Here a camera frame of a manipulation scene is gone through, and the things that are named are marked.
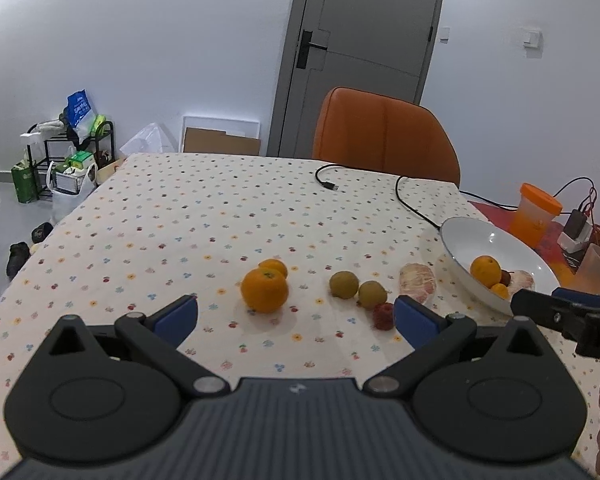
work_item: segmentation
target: black shoe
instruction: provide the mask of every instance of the black shoe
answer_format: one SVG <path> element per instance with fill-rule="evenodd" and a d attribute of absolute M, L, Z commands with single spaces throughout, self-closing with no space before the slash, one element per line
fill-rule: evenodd
<path fill-rule="evenodd" d="M 31 232 L 31 241 L 35 244 L 44 242 L 46 237 L 48 237 L 51 234 L 51 231 L 53 230 L 54 227 L 49 222 L 40 224 Z"/>
<path fill-rule="evenodd" d="M 27 263 L 31 253 L 29 253 L 29 246 L 26 242 L 13 244 L 10 253 L 9 263 L 7 263 L 7 276 L 13 279 L 24 264 Z"/>

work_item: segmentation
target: white wall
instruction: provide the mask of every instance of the white wall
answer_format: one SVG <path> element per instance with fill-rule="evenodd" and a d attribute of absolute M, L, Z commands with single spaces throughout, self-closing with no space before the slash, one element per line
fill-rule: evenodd
<path fill-rule="evenodd" d="M 527 57 L 522 27 L 542 29 Z M 573 177 L 600 193 L 600 0 L 444 0 L 422 105 L 454 144 L 462 188 L 515 204 L 520 183 L 555 192 Z M 565 191 L 573 208 L 587 184 Z M 600 200 L 596 205 L 600 220 Z"/>
<path fill-rule="evenodd" d="M 0 0 L 0 170 L 86 88 L 120 147 L 184 115 L 256 120 L 262 152 L 291 0 Z"/>

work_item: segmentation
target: orange leather chair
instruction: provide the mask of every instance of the orange leather chair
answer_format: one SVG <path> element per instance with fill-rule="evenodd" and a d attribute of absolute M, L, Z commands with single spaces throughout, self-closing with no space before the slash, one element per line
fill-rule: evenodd
<path fill-rule="evenodd" d="M 460 186 L 456 151 L 431 112 L 351 88 L 334 88 L 325 97 L 313 157 Z"/>

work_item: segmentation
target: orange fruit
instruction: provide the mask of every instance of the orange fruit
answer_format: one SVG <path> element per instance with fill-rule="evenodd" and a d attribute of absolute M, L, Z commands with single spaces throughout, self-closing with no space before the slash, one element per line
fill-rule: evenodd
<path fill-rule="evenodd" d="M 263 269 L 276 269 L 280 272 L 285 278 L 289 275 L 289 271 L 286 270 L 286 265 L 282 263 L 280 260 L 276 260 L 275 258 L 270 258 L 269 260 L 264 260 L 258 264 L 259 267 Z"/>
<path fill-rule="evenodd" d="M 500 283 L 502 277 L 500 264 L 491 256 L 478 256 L 471 264 L 470 272 L 476 280 L 487 288 Z"/>
<path fill-rule="evenodd" d="M 509 299 L 509 290 L 503 283 L 496 283 L 491 287 L 491 292 L 500 296 L 503 300 Z"/>
<path fill-rule="evenodd" d="M 276 269 L 250 270 L 240 284 L 244 303 L 262 314 L 279 309 L 289 295 L 284 275 Z"/>

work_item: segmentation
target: green fruit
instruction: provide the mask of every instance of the green fruit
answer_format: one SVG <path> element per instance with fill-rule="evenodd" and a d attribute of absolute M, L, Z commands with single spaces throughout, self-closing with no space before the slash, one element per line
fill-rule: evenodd
<path fill-rule="evenodd" d="M 358 303 L 367 310 L 373 310 L 376 305 L 386 303 L 386 290 L 378 282 L 365 282 L 360 285 Z"/>
<path fill-rule="evenodd" d="M 331 295 L 343 300 L 350 300 L 358 291 L 358 277 L 348 270 L 336 272 L 329 280 Z"/>

